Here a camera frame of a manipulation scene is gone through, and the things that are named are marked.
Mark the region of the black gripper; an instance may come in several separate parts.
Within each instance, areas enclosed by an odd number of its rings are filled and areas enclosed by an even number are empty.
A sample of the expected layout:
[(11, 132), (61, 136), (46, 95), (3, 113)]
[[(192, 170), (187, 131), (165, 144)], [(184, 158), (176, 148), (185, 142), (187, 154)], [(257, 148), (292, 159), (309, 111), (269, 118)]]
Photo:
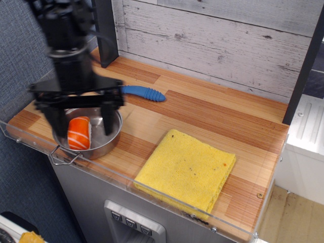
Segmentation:
[(123, 82), (96, 74), (89, 52), (49, 52), (49, 57), (55, 77), (33, 83), (28, 90), (56, 135), (67, 135), (64, 109), (90, 107), (101, 107), (105, 135), (111, 134), (114, 110), (124, 104)]

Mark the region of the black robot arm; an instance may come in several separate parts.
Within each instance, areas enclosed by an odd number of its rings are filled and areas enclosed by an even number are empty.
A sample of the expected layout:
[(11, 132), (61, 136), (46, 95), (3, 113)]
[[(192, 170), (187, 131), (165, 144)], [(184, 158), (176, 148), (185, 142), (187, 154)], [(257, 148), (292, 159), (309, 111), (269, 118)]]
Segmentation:
[(92, 32), (93, 10), (85, 1), (28, 1), (46, 41), (55, 78), (29, 86), (35, 106), (59, 137), (66, 137), (65, 110), (99, 108), (106, 135), (112, 133), (115, 111), (124, 104), (121, 80), (96, 74), (86, 36)]

